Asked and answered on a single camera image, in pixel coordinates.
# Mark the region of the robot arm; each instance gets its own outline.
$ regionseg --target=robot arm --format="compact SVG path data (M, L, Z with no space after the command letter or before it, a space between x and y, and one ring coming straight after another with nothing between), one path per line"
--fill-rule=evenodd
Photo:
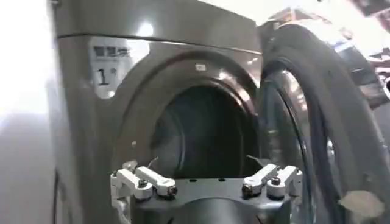
M144 166L124 167L111 175L112 206L122 224L130 224L130 216L133 224L173 219L186 224L284 224L289 223L291 201L302 195L303 173L294 166L268 164L250 177L198 180L173 180Z

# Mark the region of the white wall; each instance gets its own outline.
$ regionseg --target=white wall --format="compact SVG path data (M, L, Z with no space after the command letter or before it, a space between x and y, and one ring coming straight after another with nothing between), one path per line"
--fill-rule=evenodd
M46 77L55 72L46 0L0 1L0 223L49 224L54 162Z

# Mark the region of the white sticker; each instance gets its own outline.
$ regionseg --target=white sticker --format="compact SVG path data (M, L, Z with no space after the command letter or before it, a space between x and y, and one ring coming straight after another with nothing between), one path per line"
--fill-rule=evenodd
M206 65L205 64L195 64L195 69L197 71L206 71Z
M146 40L92 37L89 56L97 96L101 99L113 97L129 71L149 51L149 42Z

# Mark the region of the washing machine drum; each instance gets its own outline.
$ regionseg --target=washing machine drum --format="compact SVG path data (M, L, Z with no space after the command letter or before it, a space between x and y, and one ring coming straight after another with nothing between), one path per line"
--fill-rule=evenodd
M389 123L389 99L364 57L332 31L303 21L272 28L263 40L261 156L304 172L292 222L349 223L357 212L388 223L383 205L390 196L381 186L390 183L390 135L382 125ZM359 209L359 200L377 213Z
M154 169L169 177L239 175L243 113L226 93L192 87L179 94L158 119L151 154Z
M207 70L197 71L196 64ZM132 97L114 166L130 159L146 166L156 158L151 168L172 178L249 173L256 169L244 163L257 149L254 106L249 105L255 91L248 74L229 72L229 66L211 60L182 60L163 68Z

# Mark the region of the washing machine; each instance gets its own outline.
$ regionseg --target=washing machine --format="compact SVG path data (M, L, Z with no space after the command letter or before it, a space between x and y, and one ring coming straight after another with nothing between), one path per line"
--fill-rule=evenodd
M129 160L174 178L253 171L253 21L174 0L64 0L54 16L67 114L51 113L63 220L111 223L109 175Z

